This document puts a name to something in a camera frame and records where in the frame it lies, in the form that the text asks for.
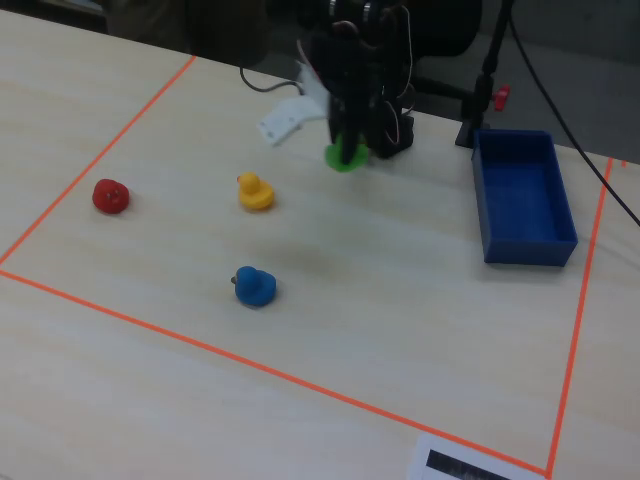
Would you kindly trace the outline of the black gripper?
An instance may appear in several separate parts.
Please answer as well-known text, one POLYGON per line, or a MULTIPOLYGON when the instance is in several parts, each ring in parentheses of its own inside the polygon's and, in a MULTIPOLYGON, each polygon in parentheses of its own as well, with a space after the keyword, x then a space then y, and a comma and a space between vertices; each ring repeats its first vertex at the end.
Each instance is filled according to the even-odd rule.
POLYGON ((332 144, 342 135, 341 162, 350 165, 365 124, 365 108, 378 107, 386 46, 360 37, 312 33, 310 63, 328 93, 332 144))

